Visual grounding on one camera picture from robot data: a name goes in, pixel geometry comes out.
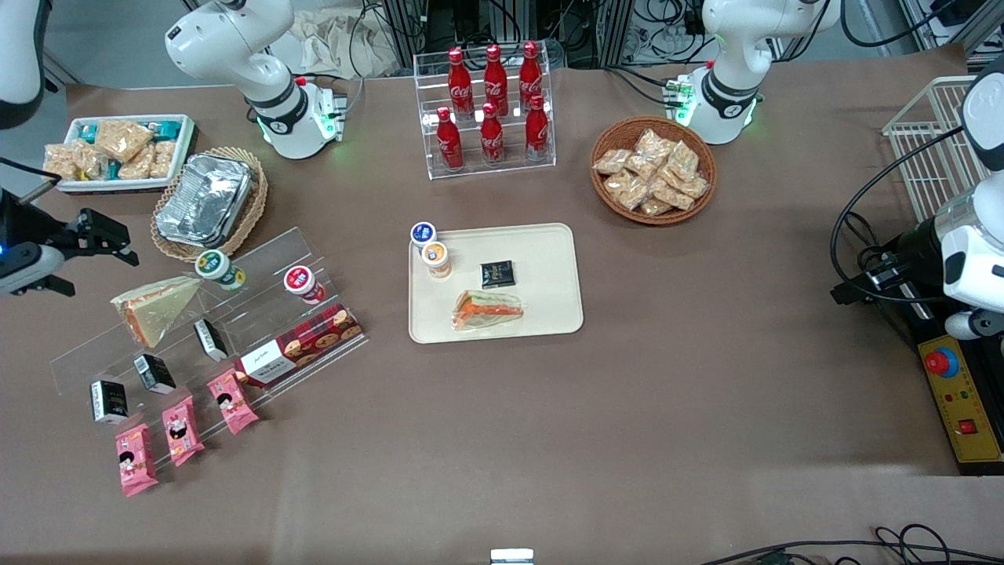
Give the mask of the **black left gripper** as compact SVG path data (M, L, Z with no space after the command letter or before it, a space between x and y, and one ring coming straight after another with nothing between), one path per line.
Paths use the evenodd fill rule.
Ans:
M876 290L911 287L915 296L944 296L942 246L935 219L918 223L894 241L896 262L882 262L863 271L864 280L841 282L831 289L838 305L870 304Z

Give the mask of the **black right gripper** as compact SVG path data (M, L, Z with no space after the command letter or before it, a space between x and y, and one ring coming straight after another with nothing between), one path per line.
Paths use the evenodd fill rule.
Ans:
M2 253L29 242L51 246L66 258L107 255L139 267L139 254L129 248L129 229L121 222L91 208L80 209L72 221L58 221L35 205L21 204L5 189L1 193Z

